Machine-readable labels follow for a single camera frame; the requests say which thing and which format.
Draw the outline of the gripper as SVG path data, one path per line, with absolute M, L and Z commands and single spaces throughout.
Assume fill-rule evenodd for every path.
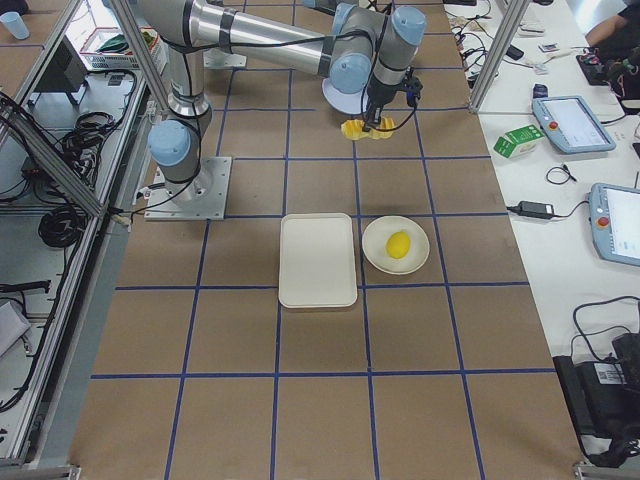
M 379 120 L 384 107 L 394 99 L 399 89 L 399 84 L 370 82 L 367 87 L 367 119 Z M 363 132 L 370 135 L 375 130 L 375 124 L 368 120 L 363 122 Z

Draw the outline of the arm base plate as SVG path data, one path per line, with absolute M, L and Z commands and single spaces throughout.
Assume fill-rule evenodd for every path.
M 195 180 L 176 198 L 181 186 L 168 184 L 153 189 L 146 197 L 148 209 L 144 217 L 152 221 L 223 220 L 231 176 L 231 157 L 207 157 Z

